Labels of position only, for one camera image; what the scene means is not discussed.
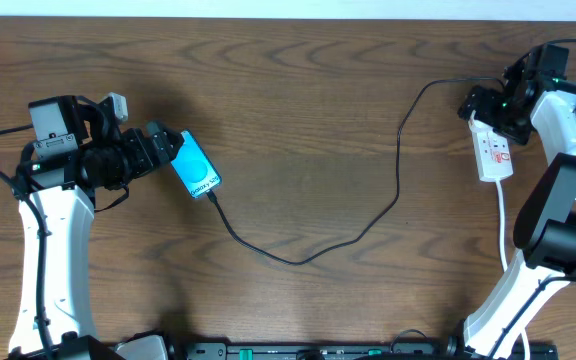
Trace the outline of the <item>blue screen smartphone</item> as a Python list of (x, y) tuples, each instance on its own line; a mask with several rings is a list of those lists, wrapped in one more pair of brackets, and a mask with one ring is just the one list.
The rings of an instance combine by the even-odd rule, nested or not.
[(171, 165), (192, 198), (199, 198), (221, 184), (222, 178), (189, 130), (181, 132), (183, 144)]

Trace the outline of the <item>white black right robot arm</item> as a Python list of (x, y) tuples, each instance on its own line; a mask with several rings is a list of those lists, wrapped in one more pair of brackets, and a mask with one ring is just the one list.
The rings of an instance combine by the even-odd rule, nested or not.
[(475, 86), (458, 110), (479, 161), (509, 154), (493, 139), (524, 145), (538, 134), (548, 167), (520, 209), (515, 252), (484, 303), (461, 323), (449, 354), (507, 359), (546, 302), (576, 283), (576, 83), (566, 75), (568, 40), (532, 48), (505, 68), (502, 90)]

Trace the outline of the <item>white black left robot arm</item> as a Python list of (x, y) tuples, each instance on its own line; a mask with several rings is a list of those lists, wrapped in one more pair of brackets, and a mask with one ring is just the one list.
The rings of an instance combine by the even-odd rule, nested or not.
[(88, 275), (95, 192), (127, 193), (131, 181), (171, 163), (184, 143), (158, 121), (122, 130), (128, 109), (116, 93), (98, 103), (57, 96), (28, 110), (36, 139), (23, 149), (13, 178), (24, 260), (12, 358), (53, 356), (65, 341), (96, 334)]

